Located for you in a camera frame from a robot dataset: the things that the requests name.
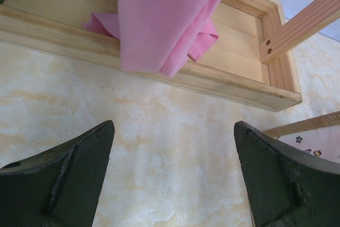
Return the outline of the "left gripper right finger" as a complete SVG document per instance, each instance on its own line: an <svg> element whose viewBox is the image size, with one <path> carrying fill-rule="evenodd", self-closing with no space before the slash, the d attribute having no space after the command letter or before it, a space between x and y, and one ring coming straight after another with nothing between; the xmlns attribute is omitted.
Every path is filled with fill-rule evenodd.
<svg viewBox="0 0 340 227"><path fill-rule="evenodd" d="M255 226L339 226L339 164L234 124Z"/></svg>

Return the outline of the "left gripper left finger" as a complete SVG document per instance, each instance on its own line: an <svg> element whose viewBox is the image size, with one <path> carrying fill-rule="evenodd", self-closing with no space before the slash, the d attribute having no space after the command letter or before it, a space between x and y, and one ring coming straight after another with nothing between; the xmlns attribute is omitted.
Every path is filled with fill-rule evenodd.
<svg viewBox="0 0 340 227"><path fill-rule="evenodd" d="M105 121L1 168L1 226L92 226L115 133Z"/></svg>

